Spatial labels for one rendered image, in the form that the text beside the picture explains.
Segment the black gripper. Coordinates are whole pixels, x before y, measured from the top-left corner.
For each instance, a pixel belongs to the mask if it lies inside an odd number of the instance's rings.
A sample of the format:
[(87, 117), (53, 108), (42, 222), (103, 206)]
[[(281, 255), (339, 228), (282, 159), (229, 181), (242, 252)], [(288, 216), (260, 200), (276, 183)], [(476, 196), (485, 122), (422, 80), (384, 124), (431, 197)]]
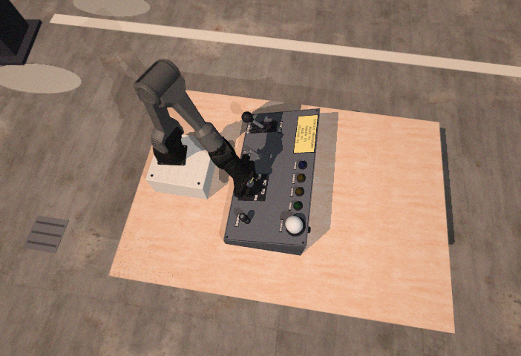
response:
[(253, 197), (253, 193), (251, 192), (250, 188), (245, 187), (250, 178), (257, 177), (255, 171), (255, 162), (249, 159), (250, 156), (248, 154), (243, 154), (241, 158), (241, 161), (243, 162), (243, 164), (245, 164), (243, 171), (241, 172), (241, 174), (238, 174), (235, 177), (230, 175), (233, 178), (234, 182), (233, 193), (237, 198), (243, 198), (243, 195), (247, 197)]

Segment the grey control console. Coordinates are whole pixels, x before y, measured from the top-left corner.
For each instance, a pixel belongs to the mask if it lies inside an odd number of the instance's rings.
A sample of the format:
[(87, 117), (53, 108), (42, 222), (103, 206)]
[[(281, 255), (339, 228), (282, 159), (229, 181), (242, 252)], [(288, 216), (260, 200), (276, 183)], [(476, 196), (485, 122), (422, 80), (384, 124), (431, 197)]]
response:
[(320, 108), (251, 114), (243, 154), (257, 177), (232, 195), (223, 240), (229, 245), (299, 255), (307, 247)]

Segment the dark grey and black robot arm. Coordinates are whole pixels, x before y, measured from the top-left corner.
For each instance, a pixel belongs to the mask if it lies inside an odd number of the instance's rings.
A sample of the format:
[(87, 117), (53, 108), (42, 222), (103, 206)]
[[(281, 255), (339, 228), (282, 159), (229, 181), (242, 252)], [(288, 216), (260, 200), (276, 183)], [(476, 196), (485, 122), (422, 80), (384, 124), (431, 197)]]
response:
[(158, 165), (186, 164), (188, 146), (181, 142), (183, 127), (170, 117), (167, 109), (173, 108), (194, 129), (194, 137), (217, 167), (233, 177), (241, 174), (243, 162), (213, 124), (205, 122), (200, 115), (186, 93), (185, 79), (174, 63), (167, 59), (157, 60), (133, 86), (154, 124), (150, 137)]

